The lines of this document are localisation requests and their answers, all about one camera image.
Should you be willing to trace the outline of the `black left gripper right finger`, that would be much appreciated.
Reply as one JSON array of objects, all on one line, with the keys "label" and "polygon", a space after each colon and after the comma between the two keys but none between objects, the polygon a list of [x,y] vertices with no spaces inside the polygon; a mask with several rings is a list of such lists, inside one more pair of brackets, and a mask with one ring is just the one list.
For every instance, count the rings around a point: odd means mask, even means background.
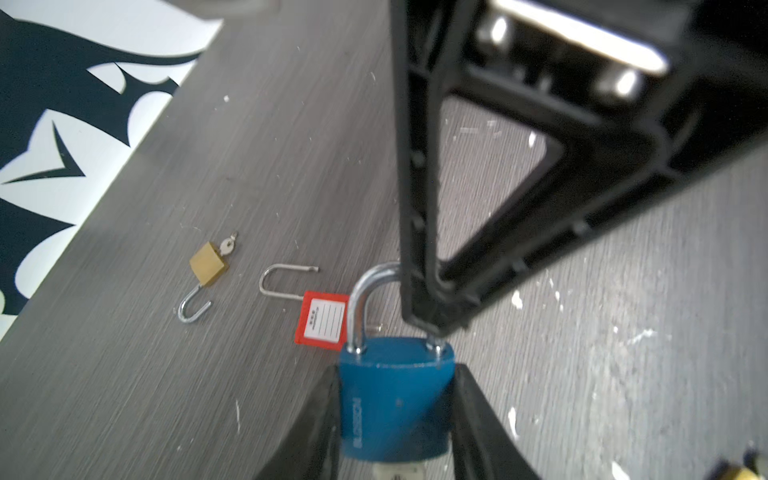
[{"label": "black left gripper right finger", "polygon": [[465,364],[455,367],[451,440],[456,479],[539,479]]}]

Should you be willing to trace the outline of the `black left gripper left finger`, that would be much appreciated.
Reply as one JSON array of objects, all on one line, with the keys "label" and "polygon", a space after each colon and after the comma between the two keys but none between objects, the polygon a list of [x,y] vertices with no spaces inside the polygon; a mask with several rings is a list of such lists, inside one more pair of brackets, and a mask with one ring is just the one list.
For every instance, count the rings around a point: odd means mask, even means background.
[{"label": "black left gripper left finger", "polygon": [[323,371],[287,435],[255,479],[337,479],[340,413],[340,377],[338,367],[332,365]]}]

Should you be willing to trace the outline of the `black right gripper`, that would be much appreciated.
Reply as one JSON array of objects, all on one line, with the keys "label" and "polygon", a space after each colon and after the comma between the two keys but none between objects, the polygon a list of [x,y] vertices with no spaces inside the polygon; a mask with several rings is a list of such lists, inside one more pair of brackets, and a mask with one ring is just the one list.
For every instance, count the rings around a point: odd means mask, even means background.
[{"label": "black right gripper", "polygon": [[[404,321],[446,337],[562,256],[767,141],[763,1],[393,1]],[[440,124],[456,96],[542,134],[451,258]]]}]

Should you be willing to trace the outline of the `blue padlock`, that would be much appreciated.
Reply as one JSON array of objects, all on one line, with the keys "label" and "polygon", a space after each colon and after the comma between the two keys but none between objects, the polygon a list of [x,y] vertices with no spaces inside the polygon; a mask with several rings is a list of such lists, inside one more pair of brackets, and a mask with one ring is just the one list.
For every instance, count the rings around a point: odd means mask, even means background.
[{"label": "blue padlock", "polygon": [[366,337],[367,304],[398,282],[401,266],[366,271],[348,302],[346,346],[339,357],[340,434],[345,456],[409,463],[445,455],[450,443],[452,346],[431,336]]}]

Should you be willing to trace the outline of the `red safety padlock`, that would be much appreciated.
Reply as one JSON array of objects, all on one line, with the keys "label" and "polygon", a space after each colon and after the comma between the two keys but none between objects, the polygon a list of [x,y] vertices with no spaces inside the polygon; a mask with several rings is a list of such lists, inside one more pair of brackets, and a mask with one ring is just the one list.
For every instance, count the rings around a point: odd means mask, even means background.
[{"label": "red safety padlock", "polygon": [[347,340],[346,320],[349,296],[344,294],[305,291],[293,294],[269,289],[270,274],[278,270],[317,273],[317,266],[277,263],[270,265],[259,279],[259,290],[264,296],[298,301],[301,312],[294,334],[294,343],[339,352]]}]

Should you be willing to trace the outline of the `small brass padlock far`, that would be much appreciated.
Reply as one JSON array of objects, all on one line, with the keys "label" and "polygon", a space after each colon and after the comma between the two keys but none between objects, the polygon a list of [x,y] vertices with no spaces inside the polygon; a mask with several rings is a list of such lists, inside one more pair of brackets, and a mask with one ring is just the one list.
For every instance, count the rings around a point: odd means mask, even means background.
[{"label": "small brass padlock far", "polygon": [[218,244],[206,242],[190,258],[189,266],[194,274],[197,284],[179,302],[176,315],[180,322],[191,324],[198,321],[212,306],[211,300],[206,301],[193,313],[188,312],[188,307],[193,299],[204,289],[215,283],[229,268],[227,257],[236,249],[238,233],[232,232]]}]

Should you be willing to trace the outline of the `small brass padlock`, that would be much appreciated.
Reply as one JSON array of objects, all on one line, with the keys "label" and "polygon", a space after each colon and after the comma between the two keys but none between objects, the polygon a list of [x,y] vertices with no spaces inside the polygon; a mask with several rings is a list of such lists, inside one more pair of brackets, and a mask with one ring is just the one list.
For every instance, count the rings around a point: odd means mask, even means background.
[{"label": "small brass padlock", "polygon": [[190,258],[189,266],[194,274],[197,284],[179,302],[176,315],[180,322],[191,324],[198,321],[212,306],[211,300],[206,301],[193,313],[188,312],[188,307],[193,299],[204,289],[215,283],[229,268],[227,257],[236,249],[238,233],[232,232],[218,244],[206,242]]},{"label": "small brass padlock", "polygon": [[758,450],[748,450],[738,462],[721,462],[710,479],[767,480],[767,455]]}]

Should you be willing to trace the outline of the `small brass padlock near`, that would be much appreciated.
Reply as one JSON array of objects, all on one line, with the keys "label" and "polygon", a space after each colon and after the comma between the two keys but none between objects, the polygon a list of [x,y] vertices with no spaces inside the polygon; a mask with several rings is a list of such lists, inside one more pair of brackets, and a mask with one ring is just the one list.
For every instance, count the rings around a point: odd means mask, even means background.
[{"label": "small brass padlock near", "polygon": [[767,480],[767,455],[758,450],[748,450],[738,462],[721,462],[710,479]]}]

